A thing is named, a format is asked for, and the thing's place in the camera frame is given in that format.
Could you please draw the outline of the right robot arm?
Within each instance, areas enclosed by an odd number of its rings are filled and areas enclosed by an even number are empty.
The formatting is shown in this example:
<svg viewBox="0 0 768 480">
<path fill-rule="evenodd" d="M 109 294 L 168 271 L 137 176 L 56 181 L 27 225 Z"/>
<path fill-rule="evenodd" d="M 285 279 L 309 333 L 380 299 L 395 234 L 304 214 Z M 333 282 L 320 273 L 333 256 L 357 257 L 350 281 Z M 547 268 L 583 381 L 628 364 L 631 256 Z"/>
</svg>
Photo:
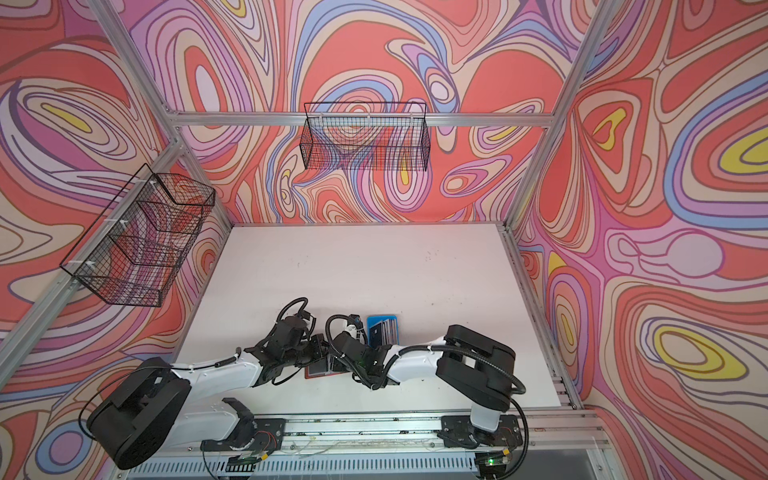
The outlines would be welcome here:
<svg viewBox="0 0 768 480">
<path fill-rule="evenodd" d="M 502 417 L 519 408 L 516 397 L 526 386 L 514 374 L 516 353 L 498 341 L 458 324 L 429 344 L 410 346 L 372 347 L 343 331 L 329 339 L 328 353 L 371 391 L 435 377 L 469 399 L 468 418 L 456 425 L 457 416 L 445 417 L 437 432 L 449 448 L 523 443 L 519 426 L 503 426 Z"/>
</svg>

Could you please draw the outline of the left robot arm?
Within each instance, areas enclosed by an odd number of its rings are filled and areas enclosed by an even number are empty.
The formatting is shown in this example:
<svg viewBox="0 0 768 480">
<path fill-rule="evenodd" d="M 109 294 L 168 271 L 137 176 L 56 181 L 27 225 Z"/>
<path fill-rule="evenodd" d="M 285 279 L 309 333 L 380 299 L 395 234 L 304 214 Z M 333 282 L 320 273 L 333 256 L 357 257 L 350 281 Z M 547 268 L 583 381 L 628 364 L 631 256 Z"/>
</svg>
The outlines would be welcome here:
<svg viewBox="0 0 768 480">
<path fill-rule="evenodd" d="M 164 447 L 197 442 L 232 451 L 252 449 L 264 437 L 262 451 L 279 443 L 262 431 L 255 415 L 231 392 L 278 385 L 286 368 L 300 371 L 322 356 L 316 318 L 308 300 L 298 297 L 278 313 L 266 336 L 255 345 L 218 360 L 170 364 L 159 357 L 110 383 L 107 397 L 95 394 L 81 410 L 81 432 L 98 443 L 116 466 L 134 468 Z"/>
</svg>

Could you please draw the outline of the red leather card holder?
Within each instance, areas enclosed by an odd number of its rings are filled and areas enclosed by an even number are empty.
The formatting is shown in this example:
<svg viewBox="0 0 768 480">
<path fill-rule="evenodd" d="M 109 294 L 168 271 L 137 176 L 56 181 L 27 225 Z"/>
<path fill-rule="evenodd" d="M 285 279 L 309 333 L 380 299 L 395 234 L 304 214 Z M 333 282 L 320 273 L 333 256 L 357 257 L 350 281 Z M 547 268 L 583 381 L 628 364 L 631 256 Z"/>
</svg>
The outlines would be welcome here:
<svg viewBox="0 0 768 480">
<path fill-rule="evenodd" d="M 304 377 L 309 380 L 348 372 L 349 369 L 336 357 L 326 356 L 308 365 L 304 370 Z"/>
</svg>

